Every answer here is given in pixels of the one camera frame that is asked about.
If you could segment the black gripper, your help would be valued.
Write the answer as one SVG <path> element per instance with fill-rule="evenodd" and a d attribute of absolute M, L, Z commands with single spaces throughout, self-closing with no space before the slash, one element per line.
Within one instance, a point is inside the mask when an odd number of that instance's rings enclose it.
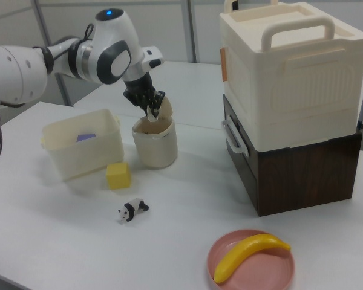
<path fill-rule="evenodd" d="M 152 78 L 145 74 L 133 81 L 124 81 L 126 89 L 123 96 L 134 106 L 146 106 L 147 117 L 156 117 L 165 97 L 165 92 L 156 91 L 152 85 Z"/>

